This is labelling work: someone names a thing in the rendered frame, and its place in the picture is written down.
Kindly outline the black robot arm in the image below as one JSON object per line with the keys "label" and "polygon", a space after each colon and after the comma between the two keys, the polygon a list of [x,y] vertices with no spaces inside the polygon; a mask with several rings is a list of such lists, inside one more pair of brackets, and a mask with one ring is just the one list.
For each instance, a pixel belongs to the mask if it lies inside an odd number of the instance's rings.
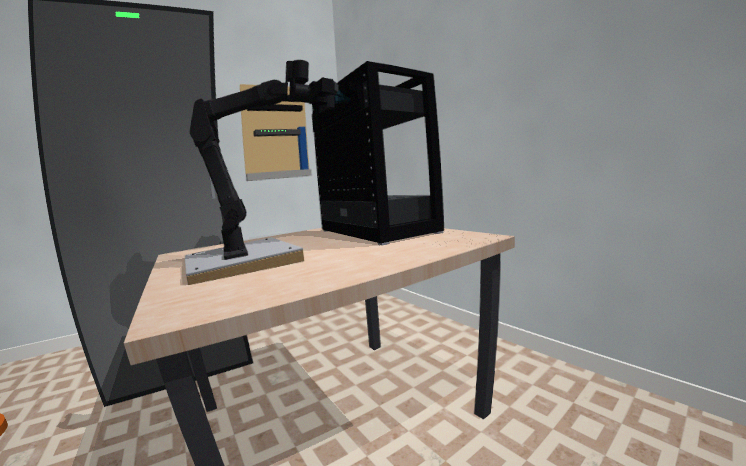
{"label": "black robot arm", "polygon": [[222,157],[214,121],[250,108],[287,101],[288,82],[290,82],[291,101],[307,103],[312,94],[309,104],[324,106],[328,103],[329,95],[337,94],[339,85],[333,79],[322,77],[309,84],[312,86],[310,92],[310,86],[305,85],[308,82],[308,74],[309,63],[307,61],[287,61],[285,80],[287,83],[270,80],[244,91],[207,101],[199,99],[194,103],[190,135],[204,159],[221,206],[220,210],[224,218],[221,230],[224,260],[248,255],[244,247],[241,227],[238,226],[238,223],[246,217],[246,209],[242,199],[239,199]]}

